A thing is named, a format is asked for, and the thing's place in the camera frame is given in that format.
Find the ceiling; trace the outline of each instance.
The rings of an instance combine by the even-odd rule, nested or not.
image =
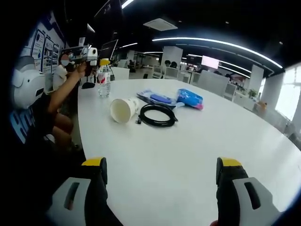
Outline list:
[[[72,1],[66,0],[67,13],[62,10],[63,5],[58,6],[56,17],[59,17],[57,19],[70,45],[78,44],[86,23],[89,23],[96,31],[93,45],[101,46],[105,29],[101,18],[94,18],[94,15],[106,1],[85,2],[91,7],[89,11],[81,12]],[[257,55],[232,46],[196,40],[152,42],[152,39],[196,37],[225,41],[261,53],[286,68],[301,61],[301,20],[297,13],[297,8],[287,1],[275,0],[134,0],[122,10],[122,18],[115,15],[108,23],[117,32],[115,36],[119,39],[119,46],[138,42],[123,48],[124,51],[162,51],[164,46],[180,44],[177,46],[183,49],[183,55],[206,55],[247,70],[257,64],[265,69],[264,75],[268,76],[282,70]],[[64,22],[66,14],[68,23]],[[160,32],[143,25],[156,18],[164,18],[178,29]]]

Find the white round table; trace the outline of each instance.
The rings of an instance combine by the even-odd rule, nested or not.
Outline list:
[[[202,111],[174,110],[170,128],[118,124],[110,116],[116,98],[138,91],[174,97],[180,88],[204,98]],[[301,187],[301,152],[273,126],[220,96],[176,80],[114,81],[109,98],[79,88],[79,129],[87,158],[108,163],[108,205],[125,226],[208,226],[218,218],[217,157],[235,158],[284,211]],[[162,117],[152,112],[152,116]]]

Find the paper cup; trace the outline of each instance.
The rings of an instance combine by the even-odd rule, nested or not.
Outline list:
[[[116,99],[111,103],[111,116],[118,123],[127,123],[139,109],[137,98]]]

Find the hand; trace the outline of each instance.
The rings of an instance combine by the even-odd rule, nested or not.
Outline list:
[[[77,67],[77,71],[79,73],[79,77],[82,78],[85,76],[85,69],[87,67],[86,62],[81,63],[78,67]]]

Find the office chair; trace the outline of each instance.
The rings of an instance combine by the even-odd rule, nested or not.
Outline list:
[[[226,98],[229,101],[233,101],[236,93],[236,89],[237,89],[236,85],[228,83],[224,93],[224,98]]]
[[[178,80],[179,81],[189,83],[190,77],[191,77],[190,73],[181,72],[181,71],[179,71],[179,73],[178,73]]]
[[[194,85],[194,86],[198,86],[198,80],[200,78],[201,74],[197,73],[197,72],[193,72],[191,74],[191,80],[190,80],[190,84]]]
[[[179,69],[172,68],[172,67],[167,67],[165,70],[165,79],[178,79],[178,72]]]
[[[162,77],[162,68],[161,66],[154,65],[153,71],[152,71],[152,77],[154,79],[160,79]]]
[[[229,78],[203,70],[197,86],[224,97]]]

